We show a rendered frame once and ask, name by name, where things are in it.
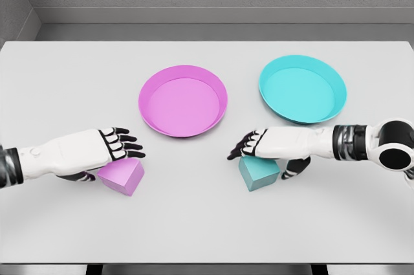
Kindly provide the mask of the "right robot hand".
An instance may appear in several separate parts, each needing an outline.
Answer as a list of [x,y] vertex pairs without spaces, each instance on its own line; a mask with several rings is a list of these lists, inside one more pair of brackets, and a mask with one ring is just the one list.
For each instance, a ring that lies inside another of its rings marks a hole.
[[307,129],[294,127],[254,130],[236,144],[227,159],[250,156],[286,160],[287,165],[281,178],[287,180],[299,175],[311,163],[311,151],[307,144],[308,133]]

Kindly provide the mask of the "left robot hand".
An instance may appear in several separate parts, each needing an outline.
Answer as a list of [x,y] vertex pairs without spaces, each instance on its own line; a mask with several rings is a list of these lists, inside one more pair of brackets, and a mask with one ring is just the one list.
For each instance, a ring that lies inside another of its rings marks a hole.
[[58,159],[52,172],[69,181],[94,181],[90,172],[122,159],[143,159],[137,138],[125,128],[88,129],[56,139]]

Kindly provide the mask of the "cyan block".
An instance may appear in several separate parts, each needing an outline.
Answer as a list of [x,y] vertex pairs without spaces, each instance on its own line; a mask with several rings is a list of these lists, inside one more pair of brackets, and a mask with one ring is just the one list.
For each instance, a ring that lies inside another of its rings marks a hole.
[[251,192],[275,183],[280,168],[272,159],[245,156],[239,160],[239,171],[246,187]]

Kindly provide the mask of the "pink block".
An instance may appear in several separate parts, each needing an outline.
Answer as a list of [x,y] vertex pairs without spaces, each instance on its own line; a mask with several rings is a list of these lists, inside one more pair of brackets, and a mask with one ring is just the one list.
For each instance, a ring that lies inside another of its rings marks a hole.
[[112,190],[132,196],[144,176],[144,168],[139,159],[122,159],[100,168],[97,176]]

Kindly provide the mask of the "cyan plate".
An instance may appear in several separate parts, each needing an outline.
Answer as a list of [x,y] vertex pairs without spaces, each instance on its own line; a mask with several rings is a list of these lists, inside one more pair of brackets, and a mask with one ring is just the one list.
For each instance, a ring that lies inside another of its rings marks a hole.
[[264,102],[280,117],[313,124],[336,117],[347,101],[347,88],[329,64],[304,55],[272,60],[259,76]]

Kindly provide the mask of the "pink plate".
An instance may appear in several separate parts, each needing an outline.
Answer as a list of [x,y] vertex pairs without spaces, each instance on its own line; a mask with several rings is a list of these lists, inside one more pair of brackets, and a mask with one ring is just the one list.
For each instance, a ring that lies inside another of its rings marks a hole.
[[224,116],[228,93],[214,73],[193,65],[162,69],[142,86],[138,108],[144,122],[167,136],[186,138],[214,127]]

